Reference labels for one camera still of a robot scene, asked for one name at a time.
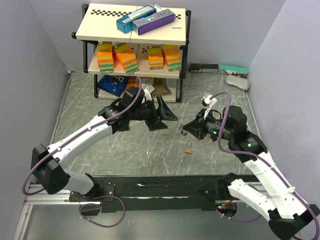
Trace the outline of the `brass padlock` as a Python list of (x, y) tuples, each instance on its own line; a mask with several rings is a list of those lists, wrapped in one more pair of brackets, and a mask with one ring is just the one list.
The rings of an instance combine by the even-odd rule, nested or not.
[(191, 154), (192, 153), (192, 141), (188, 140), (185, 147), (185, 153)]

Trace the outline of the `black-headed key bunch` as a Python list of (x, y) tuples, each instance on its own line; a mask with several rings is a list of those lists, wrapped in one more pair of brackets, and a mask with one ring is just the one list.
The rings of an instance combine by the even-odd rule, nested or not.
[(182, 124), (180, 125), (180, 133), (181, 133), (183, 136), (186, 136), (186, 135), (188, 134), (188, 132), (183, 129), (183, 125), (182, 125)]

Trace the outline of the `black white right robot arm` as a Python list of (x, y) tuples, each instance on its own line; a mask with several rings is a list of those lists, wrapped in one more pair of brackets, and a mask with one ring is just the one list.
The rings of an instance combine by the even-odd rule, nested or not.
[(257, 177), (267, 195), (250, 186), (240, 176), (229, 173), (220, 179), (218, 193), (223, 199), (234, 197), (246, 203), (266, 219), (272, 232), (281, 240), (295, 239), (297, 233), (315, 221), (320, 209), (308, 204), (280, 173), (262, 140), (247, 128), (247, 116), (239, 106), (223, 109), (222, 117), (202, 109), (183, 130), (198, 140), (218, 136), (227, 141), (232, 152)]

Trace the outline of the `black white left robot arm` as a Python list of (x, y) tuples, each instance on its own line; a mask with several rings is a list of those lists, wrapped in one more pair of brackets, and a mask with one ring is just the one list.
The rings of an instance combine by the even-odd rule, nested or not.
[(148, 130), (167, 129), (164, 121), (177, 121), (162, 96), (156, 100), (137, 87), (105, 106), (82, 128), (60, 142), (32, 150), (31, 170), (44, 190), (53, 195), (61, 190), (81, 194), (87, 201), (99, 195), (99, 183), (88, 173), (69, 171), (68, 166), (86, 149), (117, 132), (128, 131), (131, 121), (145, 122)]

